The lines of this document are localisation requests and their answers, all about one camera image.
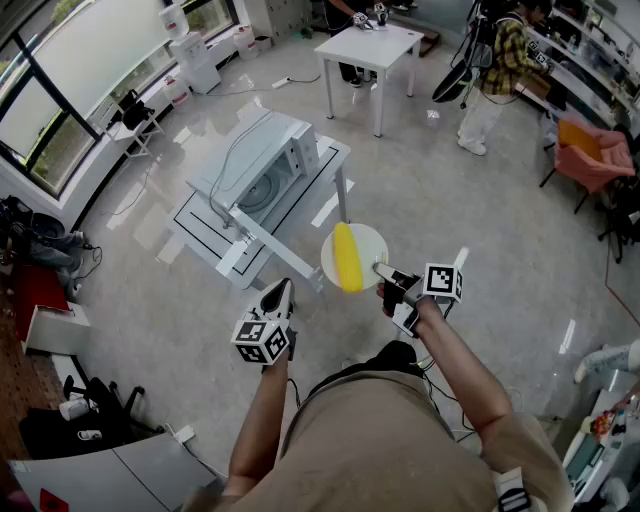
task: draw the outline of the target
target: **beige shirt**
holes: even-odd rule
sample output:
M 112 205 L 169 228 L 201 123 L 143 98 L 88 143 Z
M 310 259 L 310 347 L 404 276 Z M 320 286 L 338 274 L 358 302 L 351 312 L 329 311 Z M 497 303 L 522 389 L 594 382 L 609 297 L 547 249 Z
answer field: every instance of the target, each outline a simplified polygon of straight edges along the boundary
M 500 420 L 478 457 L 455 442 L 420 378 L 359 372 L 302 404 L 281 459 L 251 492 L 198 510 L 490 511 L 491 471 L 516 467 L 550 512 L 571 510 L 562 464 L 533 417 Z

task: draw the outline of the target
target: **power strip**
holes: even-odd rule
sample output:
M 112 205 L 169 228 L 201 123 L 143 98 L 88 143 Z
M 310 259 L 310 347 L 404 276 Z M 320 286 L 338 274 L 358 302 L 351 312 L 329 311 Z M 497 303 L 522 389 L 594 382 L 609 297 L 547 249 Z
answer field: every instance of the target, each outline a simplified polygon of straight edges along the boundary
M 271 85 L 271 87 L 273 87 L 274 89 L 280 89 L 280 87 L 284 87 L 285 85 L 287 85 L 289 83 L 291 83 L 291 78 L 286 76 L 282 80 L 278 80 L 277 82 L 274 82 Z

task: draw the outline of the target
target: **white table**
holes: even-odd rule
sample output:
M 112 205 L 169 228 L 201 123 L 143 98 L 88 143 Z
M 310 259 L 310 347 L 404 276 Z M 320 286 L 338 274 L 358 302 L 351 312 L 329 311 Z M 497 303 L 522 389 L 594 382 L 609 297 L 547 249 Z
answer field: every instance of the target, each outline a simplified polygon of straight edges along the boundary
M 407 88 L 407 96 L 413 96 L 413 83 L 416 77 L 420 40 L 423 34 L 389 24 L 385 27 L 378 27 L 375 24 L 374 26 L 375 30 L 360 30 L 356 27 L 349 27 L 322 43 L 315 51 L 320 59 L 320 74 L 325 86 L 326 112 L 329 119 L 333 118 L 329 61 L 352 64 L 378 73 L 378 90 L 376 91 L 377 97 L 373 112 L 373 134 L 380 137 L 382 135 L 382 103 L 387 71 L 395 65 L 402 55 L 413 48 Z

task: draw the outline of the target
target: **table leg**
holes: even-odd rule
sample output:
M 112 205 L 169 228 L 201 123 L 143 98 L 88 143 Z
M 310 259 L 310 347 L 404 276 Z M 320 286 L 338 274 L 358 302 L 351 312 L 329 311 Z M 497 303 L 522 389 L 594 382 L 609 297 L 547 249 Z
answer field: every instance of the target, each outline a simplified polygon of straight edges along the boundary
M 413 97 L 413 83 L 416 81 L 416 70 L 418 69 L 418 58 L 420 57 L 420 41 L 417 41 L 413 45 L 413 51 L 411 53 L 411 71 L 409 71 L 409 88 L 407 89 L 407 96 Z
M 347 219 L 347 192 L 346 181 L 344 173 L 342 172 L 342 166 L 338 167 L 335 175 L 336 191 L 338 192 L 338 208 L 340 208 L 340 220 L 342 222 L 349 223 Z
M 331 101 L 331 80 L 329 79 L 329 61 L 318 56 L 320 59 L 320 75 L 324 84 L 325 109 L 327 119 L 333 119 L 333 102 Z
M 378 70 L 378 87 L 376 88 L 376 98 L 374 102 L 374 125 L 373 125 L 373 134 L 376 137 L 382 136 L 382 105 L 384 102 L 384 82 L 387 75 L 387 71 L 384 69 Z

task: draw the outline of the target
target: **white plate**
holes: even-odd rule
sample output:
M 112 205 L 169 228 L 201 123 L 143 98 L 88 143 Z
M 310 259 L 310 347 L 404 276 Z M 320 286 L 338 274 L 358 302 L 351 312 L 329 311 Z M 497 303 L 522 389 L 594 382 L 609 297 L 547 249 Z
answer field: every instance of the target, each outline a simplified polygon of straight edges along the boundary
M 360 256 L 360 265 L 362 266 L 363 289 L 366 290 L 380 281 L 380 276 L 373 271 L 373 264 L 378 261 L 388 263 L 389 249 L 384 238 L 375 229 L 364 224 L 349 224 L 349 227 L 358 247 L 358 256 Z M 333 284 L 341 288 L 333 256 L 333 231 L 329 233 L 322 244 L 320 261 L 325 275 Z

